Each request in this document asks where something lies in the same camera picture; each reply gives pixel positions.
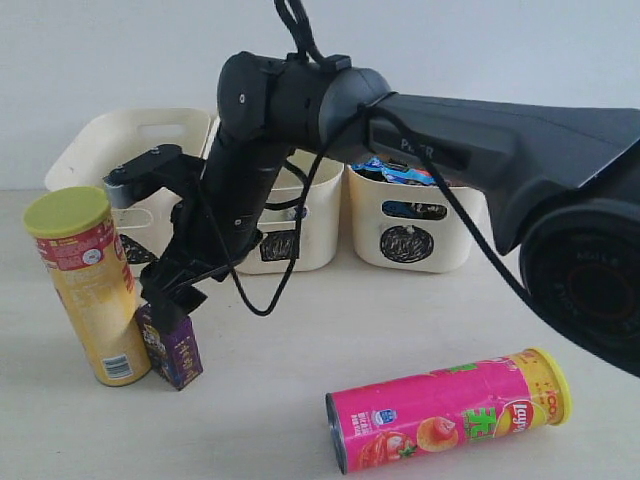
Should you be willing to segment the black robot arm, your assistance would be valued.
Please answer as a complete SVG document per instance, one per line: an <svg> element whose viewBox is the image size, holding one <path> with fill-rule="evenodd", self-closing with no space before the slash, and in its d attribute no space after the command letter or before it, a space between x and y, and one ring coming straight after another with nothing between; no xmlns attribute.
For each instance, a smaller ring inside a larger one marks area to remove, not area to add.
<svg viewBox="0 0 640 480"><path fill-rule="evenodd" d="M142 275L143 297L185 313L197 283L223 280L259 240L258 219L295 150L347 165L377 156L437 185L481 192L491 261L518 250L511 285L552 329L639 372L639 112L394 92L348 58L312 63L240 52L218 84L219 125L204 160L162 146L161 182L182 208Z"/></svg>

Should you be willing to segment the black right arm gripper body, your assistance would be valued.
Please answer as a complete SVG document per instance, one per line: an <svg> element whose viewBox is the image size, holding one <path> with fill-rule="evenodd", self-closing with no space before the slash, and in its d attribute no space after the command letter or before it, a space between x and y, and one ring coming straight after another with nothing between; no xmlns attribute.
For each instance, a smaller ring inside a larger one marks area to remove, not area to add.
<svg viewBox="0 0 640 480"><path fill-rule="evenodd" d="M240 224L216 215L201 182L187 184L174 207L173 236L157 261L159 280L223 280L262 240L256 218L240 216Z"/></svg>

